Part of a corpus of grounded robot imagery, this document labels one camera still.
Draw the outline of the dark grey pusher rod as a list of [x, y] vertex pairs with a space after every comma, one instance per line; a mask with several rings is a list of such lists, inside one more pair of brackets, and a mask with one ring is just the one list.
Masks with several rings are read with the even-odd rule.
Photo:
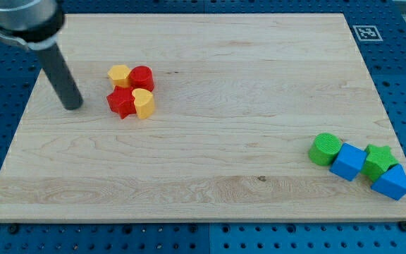
[[38, 50], [35, 54], [63, 108], [79, 109], [83, 98], [57, 43]]

